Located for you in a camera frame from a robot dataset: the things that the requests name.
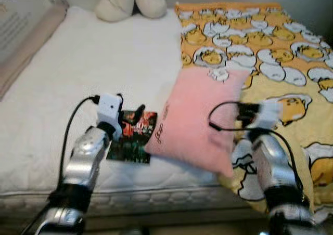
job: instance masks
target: white plush toy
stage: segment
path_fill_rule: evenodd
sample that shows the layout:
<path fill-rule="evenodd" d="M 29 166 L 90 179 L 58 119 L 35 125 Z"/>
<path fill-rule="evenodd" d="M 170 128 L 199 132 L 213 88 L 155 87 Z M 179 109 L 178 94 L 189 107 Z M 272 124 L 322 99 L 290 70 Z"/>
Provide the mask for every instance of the white plush toy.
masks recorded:
<path fill-rule="evenodd" d="M 132 15 L 134 1 L 141 13 L 148 18 L 160 18 L 167 11 L 165 0 L 101 0 L 96 16 L 109 22 L 116 22 Z"/>

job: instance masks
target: yellow blanket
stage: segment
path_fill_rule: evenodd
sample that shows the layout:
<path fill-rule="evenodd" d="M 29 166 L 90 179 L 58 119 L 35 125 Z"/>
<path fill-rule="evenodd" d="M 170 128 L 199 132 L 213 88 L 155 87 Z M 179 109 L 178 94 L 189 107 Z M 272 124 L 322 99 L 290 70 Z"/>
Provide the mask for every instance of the yellow blanket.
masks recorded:
<path fill-rule="evenodd" d="M 315 210 L 333 211 L 332 48 L 275 3 L 178 4 L 175 11 L 183 68 L 209 67 L 216 78 L 249 70 L 241 101 L 283 104 L 276 131 L 292 147 L 304 193 Z M 265 211 L 252 155 L 234 156 L 234 178 L 220 182 Z"/>

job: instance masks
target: stuffed animal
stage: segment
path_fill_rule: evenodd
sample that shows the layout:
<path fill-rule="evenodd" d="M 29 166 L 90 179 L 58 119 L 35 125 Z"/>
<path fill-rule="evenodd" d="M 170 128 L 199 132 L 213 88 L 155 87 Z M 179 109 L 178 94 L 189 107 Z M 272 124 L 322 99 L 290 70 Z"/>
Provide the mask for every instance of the stuffed animal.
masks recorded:
<path fill-rule="evenodd" d="M 134 1 L 148 18 L 160 18 L 167 11 L 165 0 L 101 0 L 95 8 L 96 16 L 109 22 L 123 20 L 132 15 Z"/>

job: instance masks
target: bed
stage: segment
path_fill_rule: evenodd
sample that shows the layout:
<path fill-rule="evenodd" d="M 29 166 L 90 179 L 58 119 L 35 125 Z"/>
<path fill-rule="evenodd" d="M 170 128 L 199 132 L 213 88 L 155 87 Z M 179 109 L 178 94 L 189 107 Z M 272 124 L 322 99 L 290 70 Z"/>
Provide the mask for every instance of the bed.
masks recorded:
<path fill-rule="evenodd" d="M 3 227 L 18 229 L 17 223 L 36 213 L 54 190 L 63 133 L 82 98 L 122 93 L 123 109 L 144 103 L 149 111 L 161 111 L 181 68 L 180 32 L 171 9 L 159 20 L 135 15 L 115 24 L 102 22 L 93 12 L 78 7 L 68 9 L 64 22 L 1 102 Z M 86 103 L 74 118 L 68 148 L 95 121 L 96 108 Z M 140 219 L 130 220 L 144 223 L 143 214 L 195 210 L 213 210 L 210 220 L 247 218 L 254 213 L 231 191 L 221 188 L 213 173 L 152 156 L 150 165 L 103 160 L 88 215 L 94 220 L 104 218 L 104 226 L 98 225 L 103 229 L 129 223 L 129 218 L 120 222 L 115 216 L 140 214 Z M 223 210 L 225 217 L 216 212 Z M 147 219 L 156 224 L 168 218 L 171 223 L 180 221 L 172 214 L 157 217 Z"/>

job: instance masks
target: book cover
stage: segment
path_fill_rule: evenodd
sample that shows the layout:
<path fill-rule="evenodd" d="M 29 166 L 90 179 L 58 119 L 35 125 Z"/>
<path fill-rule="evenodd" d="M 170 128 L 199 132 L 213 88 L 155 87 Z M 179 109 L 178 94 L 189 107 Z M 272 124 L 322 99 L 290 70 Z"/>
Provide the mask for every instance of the book cover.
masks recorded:
<path fill-rule="evenodd" d="M 131 119 L 134 111 L 125 110 L 124 117 Z M 133 126 L 124 123 L 123 136 L 111 143 L 107 159 L 149 164 L 150 154 L 144 150 L 156 126 L 157 113 L 144 112 L 139 122 Z"/>

